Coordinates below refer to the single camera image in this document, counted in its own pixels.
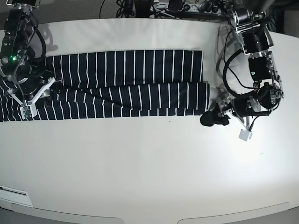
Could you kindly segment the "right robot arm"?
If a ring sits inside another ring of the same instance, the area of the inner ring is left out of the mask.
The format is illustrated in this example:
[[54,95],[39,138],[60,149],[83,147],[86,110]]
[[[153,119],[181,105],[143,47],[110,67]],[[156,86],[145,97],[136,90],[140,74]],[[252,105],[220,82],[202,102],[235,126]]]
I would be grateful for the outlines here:
[[0,48],[0,87],[20,101],[30,101],[54,77],[46,64],[46,43],[33,10],[37,0],[8,0],[11,7],[4,24]]

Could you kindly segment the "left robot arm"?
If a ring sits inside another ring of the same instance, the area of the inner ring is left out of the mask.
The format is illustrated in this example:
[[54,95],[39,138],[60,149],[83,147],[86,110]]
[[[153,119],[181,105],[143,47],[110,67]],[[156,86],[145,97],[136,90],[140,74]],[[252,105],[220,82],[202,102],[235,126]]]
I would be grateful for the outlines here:
[[[273,40],[267,27],[270,19],[266,10],[273,3],[272,0],[207,0],[200,6],[205,11],[209,6],[218,8],[228,20],[230,32],[240,45],[240,49],[224,59],[222,80],[228,96],[202,115],[200,122],[203,126],[226,126],[229,124],[229,115],[242,123],[250,117],[269,116],[284,98],[282,80],[270,50]],[[240,54],[248,57],[253,80],[249,92],[243,94],[235,92],[227,80],[229,66]]]

